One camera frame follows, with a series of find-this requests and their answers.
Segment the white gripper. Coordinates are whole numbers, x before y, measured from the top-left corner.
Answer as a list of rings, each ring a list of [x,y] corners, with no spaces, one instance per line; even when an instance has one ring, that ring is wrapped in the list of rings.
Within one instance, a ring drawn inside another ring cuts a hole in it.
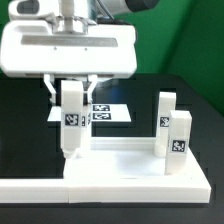
[[[80,35],[55,33],[42,20],[11,21],[3,29],[0,68],[9,77],[45,74],[52,104],[57,94],[53,75],[89,75],[85,93],[91,103],[98,77],[128,78],[136,71],[135,41],[136,31],[130,25],[94,25],[87,34]]]

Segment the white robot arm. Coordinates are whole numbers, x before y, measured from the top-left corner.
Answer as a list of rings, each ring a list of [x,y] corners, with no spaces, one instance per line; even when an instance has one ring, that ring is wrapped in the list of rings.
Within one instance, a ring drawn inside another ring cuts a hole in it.
[[[11,0],[0,40],[9,77],[84,81],[84,101],[99,81],[128,78],[137,68],[135,27],[116,18],[159,0]]]

